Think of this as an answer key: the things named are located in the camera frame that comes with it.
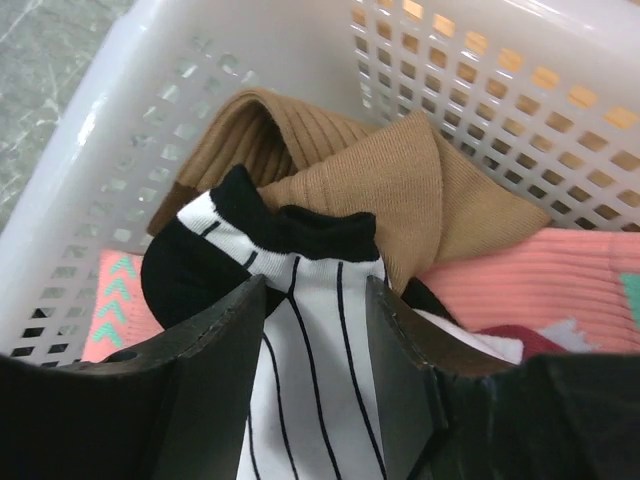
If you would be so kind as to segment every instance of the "white plastic basket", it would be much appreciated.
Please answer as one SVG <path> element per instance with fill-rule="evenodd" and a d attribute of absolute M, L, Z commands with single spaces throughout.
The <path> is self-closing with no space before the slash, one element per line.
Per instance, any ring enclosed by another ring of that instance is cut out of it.
<path fill-rule="evenodd" d="M 80 358 L 100 251 L 144 251 L 179 165 L 245 86 L 378 123 L 422 108 L 557 225 L 640 230 L 637 25 L 629 0 L 138 0 L 0 237 L 0 351 Z"/>

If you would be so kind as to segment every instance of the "gray floor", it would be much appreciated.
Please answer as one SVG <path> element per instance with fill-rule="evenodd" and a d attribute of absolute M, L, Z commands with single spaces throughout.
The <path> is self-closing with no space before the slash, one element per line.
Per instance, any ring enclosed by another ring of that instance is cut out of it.
<path fill-rule="evenodd" d="M 109 27 L 134 0 L 0 0 L 0 232 Z"/>

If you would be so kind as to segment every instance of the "white sock with black stripes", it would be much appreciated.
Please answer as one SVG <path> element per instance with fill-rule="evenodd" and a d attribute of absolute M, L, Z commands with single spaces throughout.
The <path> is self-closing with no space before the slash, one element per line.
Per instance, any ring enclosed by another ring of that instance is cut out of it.
<path fill-rule="evenodd" d="M 238 479 L 386 478 L 365 312 L 367 277 L 385 278 L 374 235 L 366 213 L 273 215 L 235 167 L 149 246 L 143 290 L 165 328 L 267 278 Z"/>

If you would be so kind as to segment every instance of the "brown sock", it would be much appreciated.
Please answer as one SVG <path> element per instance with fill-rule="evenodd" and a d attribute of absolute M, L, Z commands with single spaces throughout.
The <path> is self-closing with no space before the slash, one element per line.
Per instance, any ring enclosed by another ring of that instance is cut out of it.
<path fill-rule="evenodd" d="M 416 112 L 375 131 L 264 90 L 220 111 L 149 226 L 157 233 L 184 203 L 243 163 L 267 204 L 376 215 L 376 243 L 393 289 L 434 263 L 511 246 L 549 217 L 496 185 Z"/>

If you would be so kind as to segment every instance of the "salmon pink sock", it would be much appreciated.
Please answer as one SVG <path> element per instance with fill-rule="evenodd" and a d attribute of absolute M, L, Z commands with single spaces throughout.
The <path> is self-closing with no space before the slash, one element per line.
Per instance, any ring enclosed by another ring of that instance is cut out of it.
<path fill-rule="evenodd" d="M 163 331 L 142 295 L 141 265 L 142 257 L 102 252 L 96 308 L 82 360 L 101 362 Z"/>
<path fill-rule="evenodd" d="M 473 332 L 520 325 L 544 335 L 562 330 L 557 324 L 574 324 L 576 338 L 594 351 L 640 351 L 637 233 L 547 228 L 515 247 L 440 265 L 420 279 Z"/>

